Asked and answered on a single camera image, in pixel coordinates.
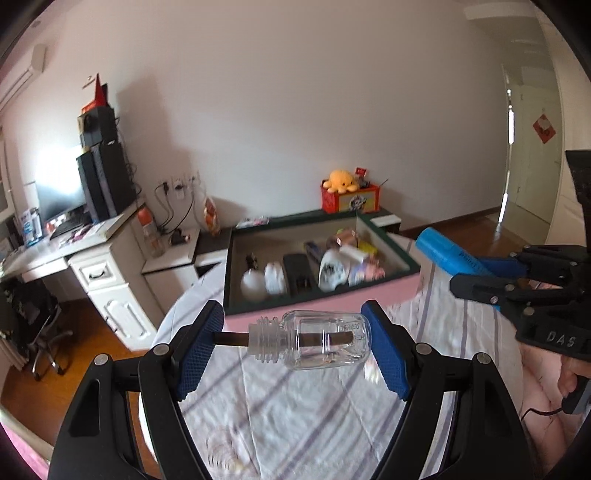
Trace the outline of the person right hand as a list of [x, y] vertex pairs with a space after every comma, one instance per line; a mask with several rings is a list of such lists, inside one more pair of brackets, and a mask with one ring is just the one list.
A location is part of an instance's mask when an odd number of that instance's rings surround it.
[[591, 363], [572, 357], [561, 357], [561, 370], [558, 379], [558, 389], [566, 398], [575, 391], [578, 384], [578, 377], [591, 378]]

